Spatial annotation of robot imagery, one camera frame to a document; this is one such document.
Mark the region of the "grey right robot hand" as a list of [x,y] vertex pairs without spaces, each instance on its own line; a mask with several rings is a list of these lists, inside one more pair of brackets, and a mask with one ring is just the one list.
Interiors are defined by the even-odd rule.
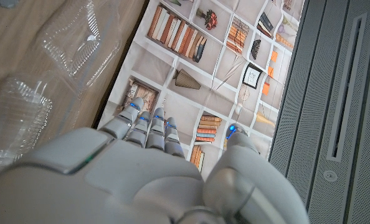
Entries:
[[0,223],[308,223],[291,183],[237,123],[207,178],[187,161],[174,118],[134,99],[0,172]]

